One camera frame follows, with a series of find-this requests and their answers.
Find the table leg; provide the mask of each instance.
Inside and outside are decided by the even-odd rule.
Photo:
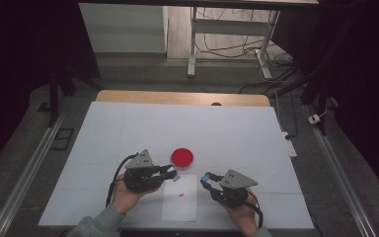
[[[192,8],[192,18],[190,22],[190,46],[189,46],[189,70],[188,77],[195,76],[195,24],[196,24],[196,7]]]
[[[265,54],[266,48],[269,44],[270,37],[272,36],[273,29],[275,28],[276,18],[278,17],[279,11],[271,11],[269,16],[269,25],[266,30],[266,35],[264,37],[263,45],[261,46],[260,52],[257,54],[258,61],[260,63],[261,71],[263,72],[264,79],[271,79],[269,68],[266,65]]]

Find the wire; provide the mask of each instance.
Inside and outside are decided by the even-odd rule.
[[[222,56],[222,57],[227,57],[227,58],[235,58],[235,57],[241,57],[241,56],[244,56],[246,54],[248,54],[248,52],[252,51],[253,49],[249,49],[247,51],[245,51],[244,53],[242,54],[239,54],[239,55],[233,55],[233,56],[228,56],[228,55],[223,55],[223,54],[220,54],[220,53],[216,53],[216,52],[212,52],[212,51],[205,51],[205,50],[202,50],[198,47],[198,45],[195,43],[195,47],[200,51],[200,52],[206,52],[206,53],[211,53],[211,54],[214,54],[214,55],[217,55],[217,56]]]
[[[220,20],[221,16],[223,16],[223,13],[226,11],[226,9],[221,12],[220,16],[216,20]]]
[[[281,126],[281,118],[279,117],[279,102],[278,102],[278,94],[276,93],[276,88],[274,88],[273,91],[275,92],[275,97],[276,97],[276,116],[278,117],[279,129],[281,131],[284,131]]]
[[[319,115],[319,118],[324,116],[327,111],[328,111],[328,105],[325,104],[325,111],[321,115]]]
[[[254,11],[255,11],[255,10],[252,10],[251,21],[252,21],[252,19],[254,18]],[[243,45],[243,48],[242,48],[242,49],[245,49],[246,42],[248,41],[248,37],[249,37],[249,36],[246,36],[246,38],[245,38],[245,44]]]
[[[282,128],[288,133],[286,136],[285,136],[285,139],[290,139],[290,138],[292,138],[292,137],[295,137],[295,136],[297,136],[298,135],[298,132],[299,132],[299,129],[298,129],[298,124],[297,124],[297,113],[296,113],[296,111],[295,111],[295,108],[294,108],[294,99],[293,99],[293,90],[291,91],[291,93],[290,93],[290,98],[291,98],[291,109],[292,109],[292,112],[293,112],[293,116],[294,116],[294,134],[290,134],[290,133],[288,133],[288,131],[290,130],[290,131],[293,131],[292,129],[287,129],[287,126],[284,124],[284,119],[282,119],[281,120],[281,126],[282,126]],[[284,114],[284,109],[282,109],[281,111],[280,111],[280,114],[281,114],[281,117],[282,117],[282,115]]]
[[[240,46],[244,46],[244,45],[250,45],[250,44],[254,44],[254,43],[257,43],[257,42],[261,42],[261,41],[264,41],[263,39],[260,39],[260,40],[257,40],[257,41],[252,41],[252,42],[248,42],[246,44],[238,44],[238,45],[235,45],[235,46],[228,46],[228,47],[220,47],[220,48],[209,48],[207,46],[207,44],[205,43],[205,34],[204,34],[204,43],[205,43],[205,47],[210,50],[210,51],[218,51],[218,50],[225,50],[225,49],[232,49],[232,48],[236,48],[236,47],[240,47]]]
[[[235,10],[236,10],[236,9],[232,9],[232,13],[233,13],[233,14],[237,14],[237,13],[240,13],[240,12],[244,12],[244,11],[245,11],[244,9],[241,9],[241,10],[239,10],[239,12],[235,12]]]
[[[290,77],[290,76],[291,76],[294,72],[296,72],[296,71],[297,71],[297,68],[294,68],[294,69],[293,69],[288,75],[283,76],[283,78],[281,78],[281,80],[275,82],[273,85],[271,85],[270,87],[266,88],[266,90],[263,91],[263,95],[265,95],[265,93],[266,93],[269,89],[271,89],[272,87],[277,86],[277,85],[279,85],[281,82],[285,81],[288,77]]]
[[[198,12],[198,10],[196,10],[196,12],[198,13],[198,14],[200,14],[203,18],[207,18],[207,19],[211,19],[211,20],[214,20],[213,18],[211,18],[211,17],[208,17],[208,16],[205,16],[204,14],[202,14],[202,13],[200,13],[200,12]]]
[[[290,72],[288,75],[284,76],[285,73],[287,73],[289,70],[294,70],[293,72]],[[259,83],[254,83],[254,84],[249,84],[249,85],[246,85],[246,86],[243,86],[241,87],[241,89],[239,89],[239,92],[238,94],[242,94],[243,90],[245,90],[246,88],[249,88],[249,87],[256,87],[256,86],[262,86],[264,84],[268,84],[268,83],[275,83],[275,85],[279,84],[280,82],[286,80],[292,73],[294,73],[295,71],[297,70],[297,68],[295,67],[290,67],[290,68],[287,68],[284,72],[282,72],[281,74],[279,74],[278,76],[274,77],[272,80],[265,80],[264,82],[259,82]],[[269,90],[270,88],[272,88],[272,86],[268,87],[264,92],[263,94],[265,94],[265,92],[267,92],[267,90]]]
[[[109,194],[107,195],[106,206],[109,205],[111,203],[111,201],[112,201],[113,193],[114,193],[114,187],[115,187],[115,182],[118,181],[117,177],[118,177],[119,170],[121,170],[121,168],[125,164],[125,162],[127,162],[128,160],[132,160],[137,155],[138,155],[138,153],[136,153],[135,155],[129,155],[123,161],[121,161],[121,163],[119,164],[118,168],[115,171],[115,175],[114,175],[113,181],[110,183],[110,189],[109,189]]]
[[[238,18],[238,20],[243,20],[243,16],[245,15],[245,10],[241,10],[241,11],[239,11],[239,12],[237,12],[237,13],[241,13],[241,16]]]
[[[268,15],[268,21],[270,22],[270,14],[272,13],[272,10],[269,11],[269,15]]]
[[[289,63],[279,63],[277,60],[275,60],[275,57],[274,57],[274,59],[270,59],[268,52],[265,55],[266,55],[266,58],[267,58],[267,62],[269,62],[269,64],[271,66],[274,66],[274,67],[294,66],[294,64],[291,61],[289,61],[289,60],[281,60],[281,61],[285,61],[285,62],[289,62]]]
[[[253,210],[258,214],[258,216],[259,216],[259,220],[258,220],[258,227],[263,227],[263,224],[264,224],[264,214],[263,214],[263,212],[261,211],[261,206],[260,206],[260,202],[258,201],[258,199],[257,199],[257,197],[255,197],[255,195],[254,194],[252,194],[251,192],[249,192],[248,191],[248,194],[250,194],[254,199],[255,199],[255,201],[257,202],[257,205],[258,205],[258,209],[256,209],[256,208],[253,208],[253,207],[256,207],[256,206],[250,206],[249,204],[249,202],[245,202],[245,205],[246,206],[248,206],[248,207],[250,207],[250,208],[253,208]]]
[[[290,76],[291,74],[293,74],[295,71],[297,71],[297,68],[296,67],[289,67],[289,68],[287,68],[287,69],[285,69],[285,71],[283,71],[281,74],[279,74],[277,77],[274,77],[274,78],[272,78],[272,79],[270,79],[270,80],[266,80],[265,78],[264,78],[264,76],[263,76],[263,74],[261,74],[262,73],[262,71],[260,71],[260,75],[261,75],[261,78],[264,80],[264,81],[266,81],[266,82],[277,82],[278,81],[278,79],[279,78],[281,78],[281,80],[279,80],[279,81],[284,81],[284,80],[286,80],[287,78],[284,76],[286,73],[288,73],[288,75],[287,76]]]
[[[205,89],[205,88],[203,88],[203,87],[201,87],[201,86],[199,86],[199,85],[194,85],[195,87],[197,87],[197,88],[199,88],[199,89],[201,89],[202,91],[204,91],[205,93],[210,93],[207,89]]]

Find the sleeve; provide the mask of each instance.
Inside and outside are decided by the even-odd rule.
[[[84,217],[79,224],[70,231],[68,237],[114,237],[118,236],[119,224],[125,216],[118,213],[109,204],[97,217]]]
[[[254,234],[253,237],[272,237],[265,227],[262,227]]]

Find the wooden board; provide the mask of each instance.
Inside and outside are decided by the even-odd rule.
[[[143,91],[101,91],[97,102],[123,102],[141,104],[211,105],[269,107],[269,100],[263,95],[143,92]]]

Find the metal rail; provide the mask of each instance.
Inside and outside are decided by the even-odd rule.
[[[61,103],[61,113],[58,119],[55,121],[53,127],[49,127],[42,137],[37,149],[33,153],[32,157],[29,160],[26,168],[20,176],[17,184],[14,189],[12,189],[9,194],[4,206],[0,211],[0,236],[5,236],[11,223],[17,214],[18,209],[21,206],[21,203],[24,200],[24,197],[27,194],[27,191],[32,184],[36,173],[44,159],[50,144],[56,135],[58,129],[60,128],[65,116],[67,109],[71,104],[71,98],[65,98]]]
[[[307,117],[311,116],[306,106],[303,106],[303,110]],[[377,235],[374,231],[374,228],[372,227],[368,215],[365,212],[361,201],[353,190],[352,185],[350,184],[349,179],[347,178],[346,173],[344,172],[341,163],[331,146],[331,143],[326,136],[322,135],[316,126],[313,127],[313,131],[319,145],[322,148],[323,153],[325,154],[328,164],[331,167],[332,173],[337,180],[343,197],[351,209],[352,216],[355,219],[356,225],[361,232],[361,235],[364,237],[376,237]]]

